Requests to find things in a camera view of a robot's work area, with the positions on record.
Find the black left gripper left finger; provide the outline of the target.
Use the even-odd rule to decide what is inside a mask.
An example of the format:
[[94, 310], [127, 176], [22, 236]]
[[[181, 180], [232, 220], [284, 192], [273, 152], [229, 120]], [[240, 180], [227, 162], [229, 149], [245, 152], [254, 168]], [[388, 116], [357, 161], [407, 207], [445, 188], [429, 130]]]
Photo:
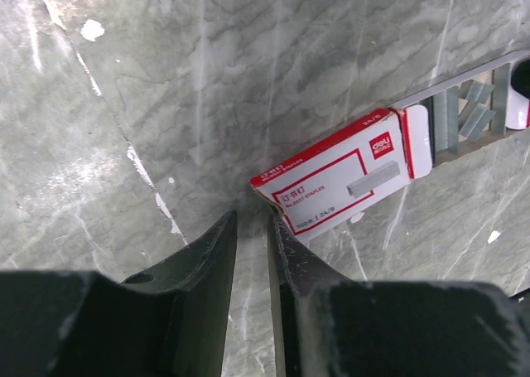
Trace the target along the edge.
[[218, 376], [237, 215], [118, 283], [95, 271], [1, 274], [4, 376]]

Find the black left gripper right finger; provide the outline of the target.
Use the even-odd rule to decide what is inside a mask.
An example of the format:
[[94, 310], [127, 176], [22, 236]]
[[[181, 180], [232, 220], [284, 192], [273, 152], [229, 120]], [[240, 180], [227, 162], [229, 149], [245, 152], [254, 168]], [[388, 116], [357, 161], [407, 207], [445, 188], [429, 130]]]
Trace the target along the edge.
[[526, 376], [529, 296], [489, 283], [347, 278], [267, 227], [279, 376]]

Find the red white staple packet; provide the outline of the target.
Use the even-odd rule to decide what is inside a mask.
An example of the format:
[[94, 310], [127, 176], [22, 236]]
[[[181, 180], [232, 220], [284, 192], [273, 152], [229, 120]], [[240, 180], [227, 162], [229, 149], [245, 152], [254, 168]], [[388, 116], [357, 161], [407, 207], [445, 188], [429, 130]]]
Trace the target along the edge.
[[250, 185], [306, 243], [410, 181], [398, 113], [376, 109]]

